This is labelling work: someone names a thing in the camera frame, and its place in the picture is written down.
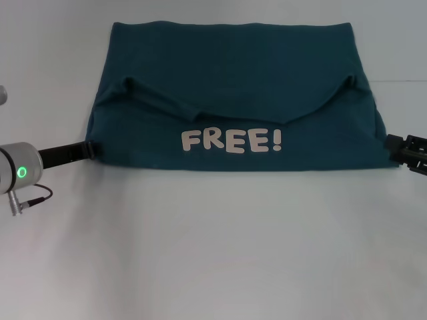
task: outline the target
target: cable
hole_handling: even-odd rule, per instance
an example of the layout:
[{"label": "cable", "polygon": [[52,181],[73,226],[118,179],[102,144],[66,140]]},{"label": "cable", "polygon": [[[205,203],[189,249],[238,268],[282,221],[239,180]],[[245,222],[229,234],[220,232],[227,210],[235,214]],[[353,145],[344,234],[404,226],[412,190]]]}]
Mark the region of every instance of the cable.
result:
[{"label": "cable", "polygon": [[50,199],[50,198],[52,198],[52,196],[53,196],[53,191],[50,189],[50,188],[48,188],[48,187],[46,187],[45,185],[39,185],[39,184],[34,184],[34,186],[36,186],[36,187],[39,187],[39,188],[42,188],[42,189],[44,189],[44,190],[48,190],[48,192],[50,193],[47,197],[40,197],[40,198],[36,198],[36,199],[33,199],[33,200],[28,200],[28,201],[26,201],[26,202],[22,202],[21,203],[21,209],[22,210],[24,210],[24,209],[26,209],[26,208],[30,208],[30,207],[32,207],[32,206],[34,206],[34,205],[38,205],[39,203],[42,203],[42,202],[44,202],[44,201],[46,201],[46,200],[48,200],[48,199]]},{"label": "cable", "polygon": [[42,189],[44,189],[44,190],[48,190],[48,192],[50,193],[50,195],[48,195],[47,197],[45,197],[45,200],[48,200],[48,199],[52,198],[52,196],[53,196],[53,191],[52,191],[52,189],[50,189],[50,188],[46,187],[45,185],[39,185],[38,183],[34,184],[34,186],[39,187],[39,188],[42,188]]}]

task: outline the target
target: green led light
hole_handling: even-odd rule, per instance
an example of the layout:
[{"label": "green led light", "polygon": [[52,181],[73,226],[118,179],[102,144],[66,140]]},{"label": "green led light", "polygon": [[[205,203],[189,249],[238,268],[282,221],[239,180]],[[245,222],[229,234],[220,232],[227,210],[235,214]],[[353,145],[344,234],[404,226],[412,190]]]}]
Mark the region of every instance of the green led light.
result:
[{"label": "green led light", "polygon": [[18,169],[17,174],[18,174],[19,178],[24,178],[27,175],[27,168],[26,167],[20,167]]}]

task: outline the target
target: white table surface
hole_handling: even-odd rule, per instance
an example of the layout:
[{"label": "white table surface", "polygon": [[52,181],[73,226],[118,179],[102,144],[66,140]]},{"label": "white table surface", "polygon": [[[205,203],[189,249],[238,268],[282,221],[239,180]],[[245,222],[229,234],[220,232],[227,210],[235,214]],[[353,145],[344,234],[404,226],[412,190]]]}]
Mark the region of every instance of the white table surface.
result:
[{"label": "white table surface", "polygon": [[[112,23],[155,20],[349,21],[388,131],[425,137],[426,12],[422,0],[2,0],[0,144],[83,139]],[[407,169],[81,162],[41,182],[54,197],[18,218],[0,197],[0,319],[427,318],[427,179]]]}]

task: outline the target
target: exclamation mark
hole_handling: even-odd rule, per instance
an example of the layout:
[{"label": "exclamation mark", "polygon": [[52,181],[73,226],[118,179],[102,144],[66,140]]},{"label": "exclamation mark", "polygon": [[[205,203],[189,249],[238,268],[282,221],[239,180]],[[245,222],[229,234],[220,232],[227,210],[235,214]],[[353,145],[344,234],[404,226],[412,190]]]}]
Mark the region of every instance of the exclamation mark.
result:
[{"label": "exclamation mark", "polygon": [[273,147],[274,151],[282,150],[282,147],[279,146],[279,144],[282,143],[282,132],[279,129],[274,130],[273,142],[275,144]]}]

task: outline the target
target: teal t-shirt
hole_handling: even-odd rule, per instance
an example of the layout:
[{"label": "teal t-shirt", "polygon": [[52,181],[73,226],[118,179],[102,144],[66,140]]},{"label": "teal t-shirt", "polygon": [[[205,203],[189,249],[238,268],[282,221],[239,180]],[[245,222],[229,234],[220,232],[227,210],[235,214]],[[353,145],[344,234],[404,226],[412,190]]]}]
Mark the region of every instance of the teal t-shirt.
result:
[{"label": "teal t-shirt", "polygon": [[87,128],[126,167],[394,166],[349,23],[115,23]]}]

